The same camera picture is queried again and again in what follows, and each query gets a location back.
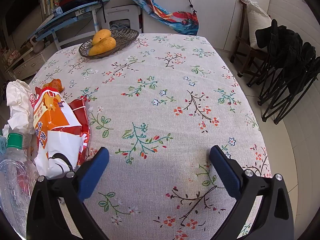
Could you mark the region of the white air purifier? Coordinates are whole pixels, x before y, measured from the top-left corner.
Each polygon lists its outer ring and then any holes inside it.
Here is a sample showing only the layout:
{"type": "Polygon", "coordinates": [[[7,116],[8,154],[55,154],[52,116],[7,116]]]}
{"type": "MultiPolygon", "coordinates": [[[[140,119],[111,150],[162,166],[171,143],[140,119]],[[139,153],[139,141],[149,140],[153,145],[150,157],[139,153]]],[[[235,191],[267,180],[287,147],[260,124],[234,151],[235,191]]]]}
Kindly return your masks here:
{"type": "Polygon", "coordinates": [[[123,5],[105,10],[107,29],[127,28],[143,32],[142,10],[136,5],[123,5]]]}

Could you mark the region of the pink kettlebell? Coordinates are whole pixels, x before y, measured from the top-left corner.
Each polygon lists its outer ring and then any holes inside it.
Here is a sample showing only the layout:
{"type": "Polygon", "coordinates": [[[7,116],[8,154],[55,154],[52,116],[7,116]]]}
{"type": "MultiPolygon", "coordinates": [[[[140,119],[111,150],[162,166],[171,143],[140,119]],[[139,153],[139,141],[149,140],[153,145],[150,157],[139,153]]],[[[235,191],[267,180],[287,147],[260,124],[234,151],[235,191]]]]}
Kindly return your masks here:
{"type": "Polygon", "coordinates": [[[33,35],[31,38],[30,38],[30,43],[31,45],[33,46],[33,51],[34,53],[39,53],[41,50],[44,49],[45,47],[45,44],[42,40],[39,40],[39,41],[36,41],[36,36],[33,35]]]}

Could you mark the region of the upper yellow mango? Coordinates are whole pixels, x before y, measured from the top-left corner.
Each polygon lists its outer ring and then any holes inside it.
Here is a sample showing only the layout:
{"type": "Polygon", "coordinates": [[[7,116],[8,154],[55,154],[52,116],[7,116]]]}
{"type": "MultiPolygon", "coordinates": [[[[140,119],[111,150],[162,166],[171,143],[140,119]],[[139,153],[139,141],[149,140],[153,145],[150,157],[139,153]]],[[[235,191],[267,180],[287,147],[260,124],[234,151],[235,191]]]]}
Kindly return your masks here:
{"type": "Polygon", "coordinates": [[[101,29],[98,31],[92,38],[92,45],[95,46],[97,43],[99,43],[102,39],[110,37],[111,31],[108,29],[101,29]]]}

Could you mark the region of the lower yellow mango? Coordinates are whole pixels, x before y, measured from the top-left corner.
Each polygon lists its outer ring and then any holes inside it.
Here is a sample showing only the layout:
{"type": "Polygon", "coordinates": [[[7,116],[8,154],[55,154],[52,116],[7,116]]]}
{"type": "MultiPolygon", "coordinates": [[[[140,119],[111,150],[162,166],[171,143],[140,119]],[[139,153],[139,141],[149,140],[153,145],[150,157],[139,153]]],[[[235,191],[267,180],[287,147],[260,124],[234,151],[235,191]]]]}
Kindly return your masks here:
{"type": "Polygon", "coordinates": [[[113,37],[107,37],[102,39],[99,43],[93,46],[90,50],[88,55],[95,56],[107,51],[110,51],[116,47],[116,40],[113,37]]]}

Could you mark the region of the white tall cabinet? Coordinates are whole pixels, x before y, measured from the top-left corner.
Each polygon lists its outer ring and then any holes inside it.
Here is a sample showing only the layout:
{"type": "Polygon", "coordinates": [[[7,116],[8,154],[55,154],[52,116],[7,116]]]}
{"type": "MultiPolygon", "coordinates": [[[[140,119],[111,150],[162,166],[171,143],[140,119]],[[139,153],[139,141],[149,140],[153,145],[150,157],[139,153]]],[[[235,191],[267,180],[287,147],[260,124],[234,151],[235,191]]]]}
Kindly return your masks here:
{"type": "MultiPolygon", "coordinates": [[[[268,10],[270,0],[251,0],[268,10]]],[[[193,5],[199,20],[198,35],[217,49],[233,50],[238,35],[242,5],[240,0],[155,0],[169,12],[190,11],[193,5]]]]}

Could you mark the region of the clear plastic bottle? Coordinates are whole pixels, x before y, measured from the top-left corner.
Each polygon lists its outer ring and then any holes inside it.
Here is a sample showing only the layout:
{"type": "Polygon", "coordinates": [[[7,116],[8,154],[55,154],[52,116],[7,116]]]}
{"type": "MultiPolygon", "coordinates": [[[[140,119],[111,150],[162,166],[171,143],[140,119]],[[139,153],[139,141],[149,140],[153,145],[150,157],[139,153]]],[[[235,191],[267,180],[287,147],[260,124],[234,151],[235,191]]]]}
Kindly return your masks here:
{"type": "Polygon", "coordinates": [[[37,169],[23,149],[23,135],[10,133],[1,157],[1,210],[15,232],[27,237],[27,217],[37,169]]]}

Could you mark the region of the yellow mango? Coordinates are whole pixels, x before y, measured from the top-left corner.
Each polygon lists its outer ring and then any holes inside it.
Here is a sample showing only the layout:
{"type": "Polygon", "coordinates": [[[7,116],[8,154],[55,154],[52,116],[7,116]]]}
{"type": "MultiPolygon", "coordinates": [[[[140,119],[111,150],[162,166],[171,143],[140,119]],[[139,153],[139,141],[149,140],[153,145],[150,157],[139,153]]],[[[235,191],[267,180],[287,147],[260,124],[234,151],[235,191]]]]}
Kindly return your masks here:
{"type": "Polygon", "coordinates": [[[107,37],[102,39],[99,43],[93,46],[90,50],[88,55],[95,56],[107,51],[110,51],[116,47],[116,40],[113,37],[107,37]]]}
{"type": "Polygon", "coordinates": [[[92,38],[92,45],[95,46],[97,43],[99,43],[102,39],[110,37],[111,31],[108,29],[101,29],[98,31],[92,38]]]}

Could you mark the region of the blue study desk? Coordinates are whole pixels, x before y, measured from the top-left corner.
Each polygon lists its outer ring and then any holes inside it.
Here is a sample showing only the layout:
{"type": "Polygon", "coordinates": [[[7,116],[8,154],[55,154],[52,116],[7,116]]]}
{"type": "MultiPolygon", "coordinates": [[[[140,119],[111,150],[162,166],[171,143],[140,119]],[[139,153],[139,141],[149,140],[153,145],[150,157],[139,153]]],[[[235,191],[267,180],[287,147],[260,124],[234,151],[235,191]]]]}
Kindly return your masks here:
{"type": "Polygon", "coordinates": [[[57,50],[61,50],[61,46],[86,37],[94,36],[99,31],[97,12],[101,8],[104,8],[104,3],[97,1],[80,5],[58,16],[50,15],[33,33],[28,36],[28,38],[32,39],[34,37],[36,41],[40,41],[51,35],[57,50]],[[59,41],[56,34],[58,30],[67,28],[68,26],[86,18],[90,18],[90,21],[93,21],[93,31],[83,34],[78,32],[74,37],[59,41]]]}

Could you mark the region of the wooden chair with cushion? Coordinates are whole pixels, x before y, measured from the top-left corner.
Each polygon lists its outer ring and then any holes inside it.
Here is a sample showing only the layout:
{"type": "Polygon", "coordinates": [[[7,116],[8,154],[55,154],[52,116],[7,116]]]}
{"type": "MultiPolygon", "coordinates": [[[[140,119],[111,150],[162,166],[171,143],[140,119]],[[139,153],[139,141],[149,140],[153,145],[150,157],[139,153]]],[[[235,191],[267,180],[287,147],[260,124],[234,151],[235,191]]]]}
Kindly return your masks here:
{"type": "Polygon", "coordinates": [[[267,49],[258,47],[255,31],[269,27],[271,18],[258,2],[251,0],[239,0],[239,2],[242,5],[240,28],[230,61],[232,63],[235,60],[239,61],[240,56],[245,58],[241,63],[242,69],[238,71],[238,76],[242,77],[251,73],[249,69],[252,65],[257,65],[255,59],[263,61],[267,57],[267,49]]]}

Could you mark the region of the floral white tablecloth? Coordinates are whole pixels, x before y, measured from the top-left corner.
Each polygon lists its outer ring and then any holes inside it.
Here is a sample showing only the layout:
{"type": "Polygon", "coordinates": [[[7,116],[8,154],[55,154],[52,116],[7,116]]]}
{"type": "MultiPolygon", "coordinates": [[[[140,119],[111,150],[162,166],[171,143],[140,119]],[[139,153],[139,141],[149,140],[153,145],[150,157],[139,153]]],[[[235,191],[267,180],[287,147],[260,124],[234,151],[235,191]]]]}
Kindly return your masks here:
{"type": "Polygon", "coordinates": [[[270,177],[253,111],[236,78],[200,36],[141,34],[103,59],[57,51],[32,79],[53,79],[67,102],[86,100],[86,153],[110,153],[85,205],[109,239],[210,239],[235,199],[209,161],[217,145],[242,168],[270,177]]]}

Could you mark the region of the white paper wrapper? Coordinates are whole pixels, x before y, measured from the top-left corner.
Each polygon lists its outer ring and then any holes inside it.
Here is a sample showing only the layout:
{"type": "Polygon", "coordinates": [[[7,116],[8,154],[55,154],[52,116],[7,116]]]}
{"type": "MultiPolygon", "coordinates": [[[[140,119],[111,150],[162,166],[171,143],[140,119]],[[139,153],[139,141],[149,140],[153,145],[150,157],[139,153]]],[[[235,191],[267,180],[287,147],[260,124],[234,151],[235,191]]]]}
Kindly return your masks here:
{"type": "Polygon", "coordinates": [[[10,109],[10,118],[4,125],[2,133],[7,137],[9,131],[34,134],[33,107],[31,105],[31,88],[21,80],[10,81],[6,88],[7,106],[10,109]]]}

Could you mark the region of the white tv cabinet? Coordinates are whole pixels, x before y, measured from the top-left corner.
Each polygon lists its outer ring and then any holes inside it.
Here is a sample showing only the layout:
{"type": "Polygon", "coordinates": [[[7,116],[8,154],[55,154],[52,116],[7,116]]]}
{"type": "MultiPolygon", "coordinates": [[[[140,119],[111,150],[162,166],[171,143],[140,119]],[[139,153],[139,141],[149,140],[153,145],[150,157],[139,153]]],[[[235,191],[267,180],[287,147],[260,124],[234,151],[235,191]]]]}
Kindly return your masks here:
{"type": "Polygon", "coordinates": [[[38,53],[35,53],[33,48],[30,48],[17,58],[11,66],[4,66],[3,75],[8,80],[24,80],[35,75],[56,52],[57,49],[53,43],[46,46],[38,53]]]}

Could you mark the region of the black folding chairs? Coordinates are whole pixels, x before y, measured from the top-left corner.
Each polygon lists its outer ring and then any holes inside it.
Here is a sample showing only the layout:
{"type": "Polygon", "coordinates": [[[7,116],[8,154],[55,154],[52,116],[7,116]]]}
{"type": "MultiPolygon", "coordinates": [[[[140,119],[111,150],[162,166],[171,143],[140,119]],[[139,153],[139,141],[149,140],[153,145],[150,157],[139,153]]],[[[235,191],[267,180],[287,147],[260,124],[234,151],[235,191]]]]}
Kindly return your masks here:
{"type": "Polygon", "coordinates": [[[269,27],[256,30],[255,35],[258,48],[266,48],[267,56],[247,86],[260,86],[258,105],[268,103],[262,121],[276,115],[273,122],[278,124],[318,79],[319,56],[311,43],[303,42],[299,33],[275,19],[269,27]]]}

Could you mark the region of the colorful hanging fabric bag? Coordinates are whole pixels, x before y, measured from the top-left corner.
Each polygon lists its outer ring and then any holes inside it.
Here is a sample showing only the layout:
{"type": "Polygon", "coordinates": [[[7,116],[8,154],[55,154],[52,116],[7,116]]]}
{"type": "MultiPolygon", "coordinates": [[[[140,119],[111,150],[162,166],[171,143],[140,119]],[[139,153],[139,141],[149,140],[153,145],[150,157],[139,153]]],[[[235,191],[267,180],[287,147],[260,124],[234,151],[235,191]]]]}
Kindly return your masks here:
{"type": "Polygon", "coordinates": [[[191,0],[188,0],[189,7],[193,13],[186,11],[169,12],[160,7],[154,0],[132,0],[149,16],[170,27],[182,35],[196,36],[199,30],[197,11],[194,9],[191,0]]]}

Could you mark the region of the orange red snack bag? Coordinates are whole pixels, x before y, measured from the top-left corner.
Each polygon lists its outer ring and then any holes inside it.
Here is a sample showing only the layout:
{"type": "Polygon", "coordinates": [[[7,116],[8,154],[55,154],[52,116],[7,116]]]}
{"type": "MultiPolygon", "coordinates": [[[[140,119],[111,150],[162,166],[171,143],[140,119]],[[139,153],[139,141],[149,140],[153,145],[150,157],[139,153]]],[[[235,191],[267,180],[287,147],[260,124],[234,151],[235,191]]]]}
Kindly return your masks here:
{"type": "Polygon", "coordinates": [[[55,179],[75,171],[86,159],[90,139],[84,99],[67,103],[53,87],[37,87],[34,108],[34,129],[37,156],[34,159],[39,175],[55,179]]]}

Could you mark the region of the woven wicker fruit basket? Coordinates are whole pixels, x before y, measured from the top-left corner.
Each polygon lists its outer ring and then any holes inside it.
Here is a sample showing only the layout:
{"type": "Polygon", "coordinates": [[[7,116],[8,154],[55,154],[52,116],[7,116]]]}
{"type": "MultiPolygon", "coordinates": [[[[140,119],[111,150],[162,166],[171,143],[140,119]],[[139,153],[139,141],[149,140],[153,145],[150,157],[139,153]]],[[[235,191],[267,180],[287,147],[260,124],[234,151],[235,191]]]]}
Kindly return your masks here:
{"type": "Polygon", "coordinates": [[[129,46],[138,36],[139,31],[134,29],[101,29],[79,47],[79,53],[88,59],[101,59],[129,46]]]}

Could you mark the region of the orange peel piece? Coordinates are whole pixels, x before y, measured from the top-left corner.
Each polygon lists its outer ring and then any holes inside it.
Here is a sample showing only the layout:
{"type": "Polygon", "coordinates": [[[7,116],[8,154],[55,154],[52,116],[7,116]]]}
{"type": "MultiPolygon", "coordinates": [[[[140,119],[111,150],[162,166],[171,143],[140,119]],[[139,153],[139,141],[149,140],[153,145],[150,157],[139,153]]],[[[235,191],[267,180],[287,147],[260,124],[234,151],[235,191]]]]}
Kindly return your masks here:
{"type": "Polygon", "coordinates": [[[61,93],[64,90],[64,87],[62,85],[62,82],[60,79],[53,79],[51,82],[46,83],[42,86],[43,89],[50,87],[56,89],[59,93],[61,93]]]}

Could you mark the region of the row of books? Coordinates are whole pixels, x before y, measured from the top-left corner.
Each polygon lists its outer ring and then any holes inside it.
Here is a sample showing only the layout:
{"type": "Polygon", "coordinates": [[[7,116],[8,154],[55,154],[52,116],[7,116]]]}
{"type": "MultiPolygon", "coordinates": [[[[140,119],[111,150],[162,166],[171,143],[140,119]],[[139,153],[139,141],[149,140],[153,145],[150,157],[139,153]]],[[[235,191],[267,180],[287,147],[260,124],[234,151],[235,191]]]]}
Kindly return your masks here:
{"type": "Polygon", "coordinates": [[[42,0],[42,10],[45,16],[49,16],[59,7],[60,0],[42,0]]]}

